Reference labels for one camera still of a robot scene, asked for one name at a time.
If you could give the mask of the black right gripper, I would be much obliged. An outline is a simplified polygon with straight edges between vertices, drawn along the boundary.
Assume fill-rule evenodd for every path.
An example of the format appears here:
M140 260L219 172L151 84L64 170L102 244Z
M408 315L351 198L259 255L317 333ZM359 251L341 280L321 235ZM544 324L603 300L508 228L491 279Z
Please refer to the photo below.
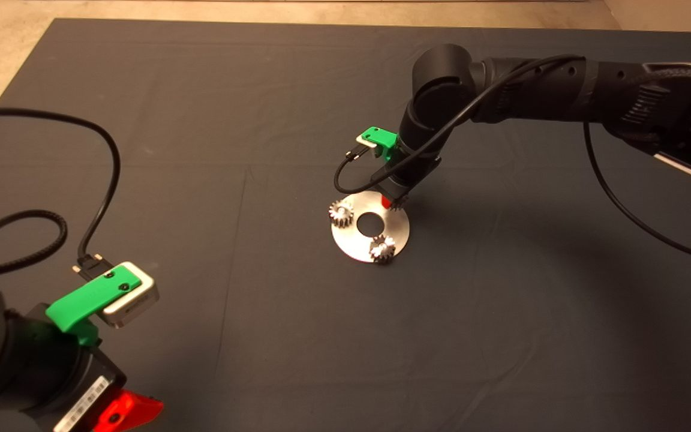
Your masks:
M411 153L411 148L404 144L396 144L392 148L382 151L386 164L372 175L372 179L384 175L384 172L408 158ZM382 208L390 210L392 204L405 203L411 190L436 169L440 161L440 151L425 151L422 155L411 160L403 169L373 186L373 191L382 194Z

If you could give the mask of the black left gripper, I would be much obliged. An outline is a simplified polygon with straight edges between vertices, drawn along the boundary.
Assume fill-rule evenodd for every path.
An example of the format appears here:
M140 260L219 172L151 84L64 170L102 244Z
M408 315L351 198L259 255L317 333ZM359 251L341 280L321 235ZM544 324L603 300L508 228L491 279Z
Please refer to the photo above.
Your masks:
M82 346L46 315L47 303L7 318L7 401L42 431L129 431L164 403L121 390L127 376L98 346Z

